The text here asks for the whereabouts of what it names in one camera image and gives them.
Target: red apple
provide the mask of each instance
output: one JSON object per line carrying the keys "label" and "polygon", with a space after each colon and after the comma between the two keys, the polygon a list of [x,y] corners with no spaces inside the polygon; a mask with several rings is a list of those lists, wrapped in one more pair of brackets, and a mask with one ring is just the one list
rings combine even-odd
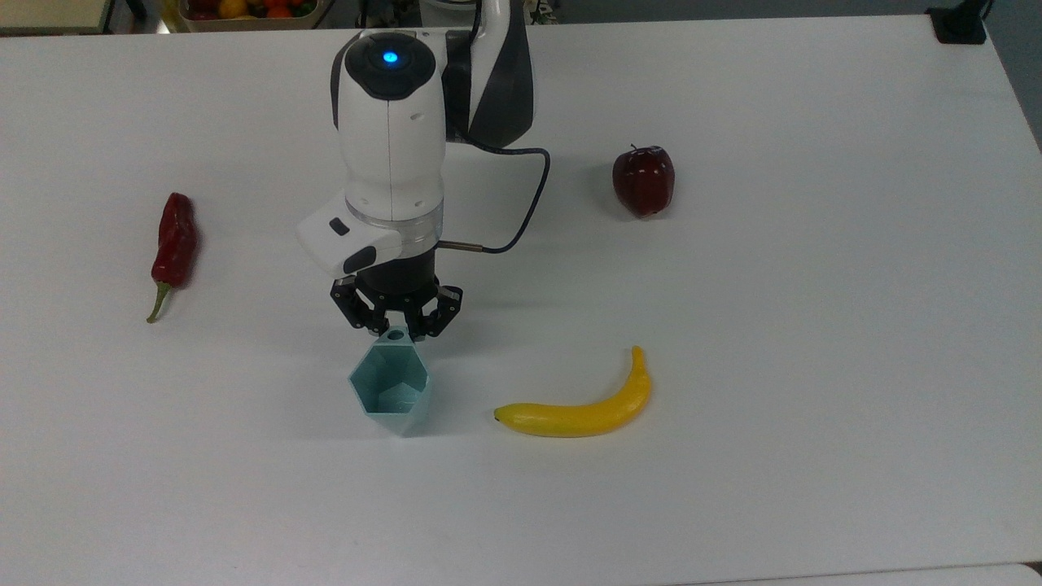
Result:
{"label": "red apple", "polygon": [[660,146],[634,146],[634,150],[620,154],[612,168],[615,194],[638,218],[647,218],[669,205],[674,178],[673,162]]}

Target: white table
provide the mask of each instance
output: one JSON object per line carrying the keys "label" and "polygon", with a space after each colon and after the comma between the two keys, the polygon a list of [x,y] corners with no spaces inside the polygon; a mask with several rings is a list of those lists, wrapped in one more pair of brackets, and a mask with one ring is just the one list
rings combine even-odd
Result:
{"label": "white table", "polygon": [[[993,47],[925,17],[534,27],[554,155],[510,254],[444,252],[421,435],[293,227],[342,163],[350,31],[0,40],[0,582],[637,585],[1042,558],[1042,157]],[[111,64],[99,68],[97,64]],[[662,218],[610,166],[660,144]],[[455,147],[446,238],[540,162]],[[149,326],[171,191],[205,235]],[[642,344],[626,429],[586,402]]]}

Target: green pepper stem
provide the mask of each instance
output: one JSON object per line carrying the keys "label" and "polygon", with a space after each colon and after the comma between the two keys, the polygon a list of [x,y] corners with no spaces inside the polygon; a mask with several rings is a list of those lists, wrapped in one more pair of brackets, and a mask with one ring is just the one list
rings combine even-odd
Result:
{"label": "green pepper stem", "polygon": [[148,316],[148,319],[145,320],[149,323],[155,323],[155,317],[159,315],[159,308],[163,307],[163,299],[165,299],[167,297],[167,293],[170,293],[170,290],[173,289],[169,283],[163,283],[162,280],[155,282],[155,286],[158,289],[155,292],[155,307],[152,308],[152,315]]}

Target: gray floor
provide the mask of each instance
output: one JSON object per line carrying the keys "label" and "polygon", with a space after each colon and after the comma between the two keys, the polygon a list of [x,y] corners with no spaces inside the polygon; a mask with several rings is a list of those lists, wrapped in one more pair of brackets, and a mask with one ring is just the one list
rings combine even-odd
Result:
{"label": "gray floor", "polygon": [[[663,20],[763,19],[863,15],[921,15],[929,6],[953,6],[956,0],[551,0],[562,24]],[[117,32],[154,32],[160,0],[145,0],[149,18],[133,23],[117,0],[111,28]],[[333,28],[354,22],[356,0],[336,0],[327,16]],[[995,0],[988,30],[1020,99],[1024,116],[1042,145],[1042,0]]]}

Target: black cable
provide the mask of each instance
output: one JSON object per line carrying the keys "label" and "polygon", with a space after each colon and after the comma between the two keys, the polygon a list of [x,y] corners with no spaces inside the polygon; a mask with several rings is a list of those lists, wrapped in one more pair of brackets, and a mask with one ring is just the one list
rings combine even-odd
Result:
{"label": "black cable", "polygon": [[474,0],[474,24],[470,27],[470,35],[467,38],[467,44],[474,46],[474,40],[477,39],[477,30],[481,28],[481,4],[482,0]]}
{"label": "black cable", "polygon": [[471,138],[466,132],[460,130],[458,128],[456,128],[456,131],[460,132],[460,136],[463,137],[463,139],[465,141],[467,141],[469,144],[471,144],[474,147],[476,147],[476,148],[478,148],[480,150],[483,150],[486,152],[491,152],[492,154],[510,154],[510,155],[515,155],[515,154],[541,154],[541,155],[543,155],[543,160],[544,160],[544,164],[543,164],[543,176],[540,177],[540,179],[539,179],[539,187],[536,188],[536,195],[534,195],[532,198],[531,198],[531,204],[528,205],[528,212],[525,214],[524,220],[522,220],[522,222],[521,222],[521,227],[518,228],[517,234],[514,235],[514,238],[510,242],[507,242],[505,246],[500,246],[498,248],[490,248],[488,246],[482,246],[480,244],[469,244],[469,243],[466,243],[466,242],[453,242],[453,241],[450,241],[450,240],[443,240],[443,241],[441,241],[441,242],[438,243],[438,247],[439,248],[449,248],[449,249],[453,249],[453,250],[467,250],[467,251],[471,251],[471,252],[487,252],[489,254],[501,254],[503,252],[506,252],[511,248],[514,248],[514,245],[517,244],[519,240],[521,240],[521,235],[524,234],[525,228],[528,227],[528,222],[531,221],[532,214],[536,213],[536,206],[539,205],[539,197],[543,194],[543,188],[546,187],[546,178],[550,174],[550,153],[546,149],[539,148],[539,147],[532,147],[532,148],[497,148],[497,147],[494,147],[494,146],[489,146],[487,144],[483,144],[483,143],[481,143],[479,141],[475,141],[473,138]]}

